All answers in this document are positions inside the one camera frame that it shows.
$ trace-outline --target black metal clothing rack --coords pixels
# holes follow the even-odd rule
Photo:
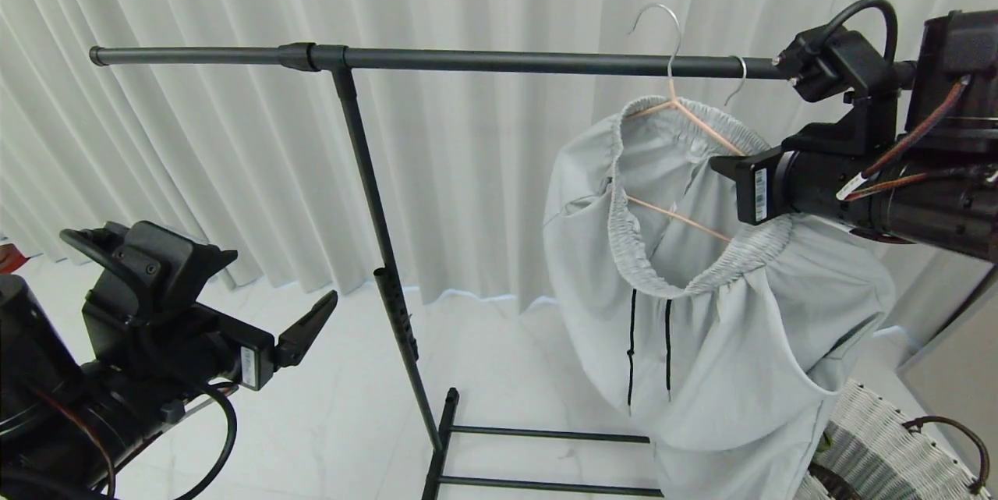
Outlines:
[[[90,60],[97,66],[125,63],[218,63],[284,66],[299,71],[331,71],[339,96],[354,158],[359,167],[367,207],[374,223],[378,248],[384,266],[374,270],[381,299],[402,355],[409,383],[415,394],[419,413],[434,456],[426,472],[423,500],[437,497],[440,485],[469,485],[499,488],[617,494],[626,496],[660,497],[656,488],[599,486],[578,483],[534,482],[523,480],[487,479],[444,474],[450,437],[455,433],[558,438],[571,440],[649,443],[644,436],[587,432],[563,432],[521,428],[465,426],[454,423],[460,394],[451,387],[447,392],[439,425],[434,421],[416,361],[419,357],[416,339],[409,324],[398,277],[395,252],[392,250],[388,223],[385,220],[377,177],[371,162],[370,149],[364,135],[360,106],[357,104],[354,69],[416,69],[436,71],[491,71],[492,73],[566,73],[588,76],[666,76],[669,57],[658,55],[595,55],[595,53],[530,53],[512,51],[450,51],[428,49],[366,49],[345,45],[286,44],[278,48],[91,48]],[[677,56],[673,61],[673,76],[759,78],[781,80],[769,59],[745,57],[745,69],[733,57]]]

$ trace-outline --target hanger hook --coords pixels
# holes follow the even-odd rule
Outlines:
[[[731,92],[731,94],[724,99],[724,106],[727,106],[727,103],[731,102],[731,98],[738,94],[741,88],[745,86],[746,78],[749,78],[749,66],[745,63],[744,57],[741,57],[740,55],[732,55],[731,57],[738,57],[738,61],[741,63],[741,82],[739,82],[738,88],[735,88],[734,92]]]
[[[676,13],[673,12],[673,9],[669,9],[669,7],[662,5],[662,3],[660,2],[650,2],[648,3],[648,5],[641,7],[641,9],[638,11],[638,15],[634,17],[634,24],[631,24],[631,30],[628,32],[628,35],[631,35],[634,33],[635,30],[638,30],[638,21],[641,20],[641,15],[644,14],[646,10],[651,9],[652,7],[658,7],[658,9],[662,9],[665,12],[669,13],[669,16],[673,17],[673,23],[676,23],[676,34],[678,34],[678,39],[676,40],[676,49],[673,50],[673,55],[669,56],[669,66],[667,66],[667,72],[669,73],[669,81],[672,81],[673,59],[676,58],[676,55],[678,55],[678,53],[680,52],[680,46],[683,45],[683,27],[680,24],[680,17],[676,16]]]

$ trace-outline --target brown basket handle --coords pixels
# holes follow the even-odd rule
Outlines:
[[[977,477],[977,480],[967,485],[970,493],[976,495],[984,488],[985,484],[987,484],[988,475],[991,473],[991,456],[988,454],[987,446],[984,446],[984,440],[982,440],[976,433],[972,432],[970,428],[964,426],[956,420],[953,420],[952,418],[946,418],[945,416],[922,416],[921,418],[909,420],[901,426],[909,432],[921,432],[922,426],[930,422],[953,426],[963,432],[963,434],[970,438],[970,441],[974,442],[974,445],[977,446],[977,451],[981,454],[981,473],[980,476]]]

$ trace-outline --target black drawstring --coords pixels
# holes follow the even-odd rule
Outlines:
[[[673,400],[673,339],[671,339],[671,330],[669,327],[671,313],[673,313],[673,300],[669,299],[666,301],[666,390],[669,391],[670,402]],[[631,321],[631,326],[631,330],[633,331],[634,320]]]
[[[634,390],[634,309],[638,300],[638,290],[631,291],[631,349],[627,351],[628,362],[631,362],[631,373],[627,381],[627,405],[631,406],[631,391]]]

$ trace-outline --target curtain fold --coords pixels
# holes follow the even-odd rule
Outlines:
[[[891,1],[899,59],[917,55],[926,18],[998,5]],[[677,38],[664,13],[626,34],[646,2],[676,10],[686,55],[771,56],[853,0],[2,0],[0,230],[28,254],[58,260],[72,255],[58,239],[63,227],[150,219],[239,249],[225,274],[232,284],[265,276],[305,290],[356,287],[379,257],[327,73],[98,69],[89,47],[316,41],[669,53]],[[849,26],[883,44],[875,12]],[[635,96],[664,90],[649,77],[359,70],[356,81],[403,280],[427,299],[454,287],[516,294],[524,306],[549,291],[540,224],[555,153]],[[684,96],[717,106],[738,84],[677,82]],[[749,81],[727,108],[772,144],[844,110],[807,105],[777,81]],[[915,280],[930,268],[939,284],[987,270],[927,248],[877,252],[906,291],[902,303],[921,301],[925,284]],[[948,313],[896,318],[930,334]]]

